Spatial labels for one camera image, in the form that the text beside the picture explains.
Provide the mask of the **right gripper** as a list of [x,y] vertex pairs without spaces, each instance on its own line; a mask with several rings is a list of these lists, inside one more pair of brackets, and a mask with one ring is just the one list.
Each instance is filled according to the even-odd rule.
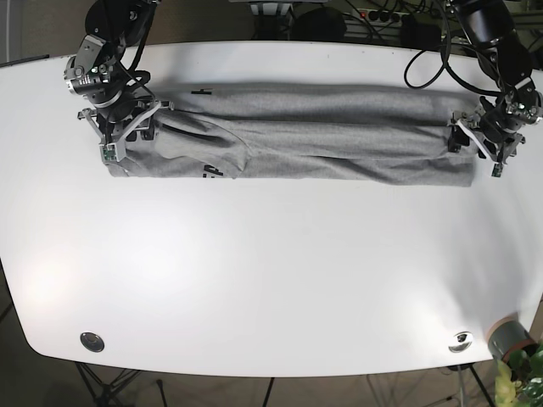
[[103,163],[118,164],[127,157],[130,142],[154,140],[154,116],[160,110],[173,111],[174,103],[137,96],[129,87],[126,92],[118,91],[108,102],[83,109],[77,119],[85,120],[98,135]]

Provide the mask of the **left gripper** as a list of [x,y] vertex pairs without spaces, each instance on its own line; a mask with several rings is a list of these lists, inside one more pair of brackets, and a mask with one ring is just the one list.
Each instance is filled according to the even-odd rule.
[[480,97],[473,112],[455,111],[449,121],[448,151],[460,153],[473,144],[481,159],[493,163],[491,175],[499,178],[507,160],[517,155],[518,145],[525,143],[520,130],[541,120],[542,94],[534,85],[516,85],[495,103]]

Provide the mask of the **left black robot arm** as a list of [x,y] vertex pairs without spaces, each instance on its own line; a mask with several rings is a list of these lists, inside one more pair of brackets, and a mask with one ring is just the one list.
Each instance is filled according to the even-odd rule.
[[[517,154],[525,142],[520,130],[542,121],[542,94],[532,79],[533,65],[529,50],[521,43],[512,15],[503,1],[449,1],[445,6],[434,2],[445,25],[445,37],[436,48],[441,58],[438,72],[422,85],[408,81],[407,87],[422,90],[439,79],[443,72],[464,89],[479,95],[479,104],[472,113],[455,112],[450,119],[451,135],[448,150],[458,153],[475,144],[481,159],[494,165],[492,175],[500,177],[507,160]],[[449,8],[465,34],[463,47],[477,55],[481,70],[495,82],[495,91],[475,87],[451,68],[452,31],[445,9]]]

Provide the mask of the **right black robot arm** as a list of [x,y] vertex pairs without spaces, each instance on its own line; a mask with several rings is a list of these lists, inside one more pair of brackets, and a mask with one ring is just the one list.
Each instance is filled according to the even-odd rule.
[[92,107],[78,113],[100,139],[105,164],[126,158],[126,144],[154,138],[154,119],[174,104],[147,88],[150,73],[139,70],[159,1],[97,1],[85,19],[86,36],[64,69],[74,95]]

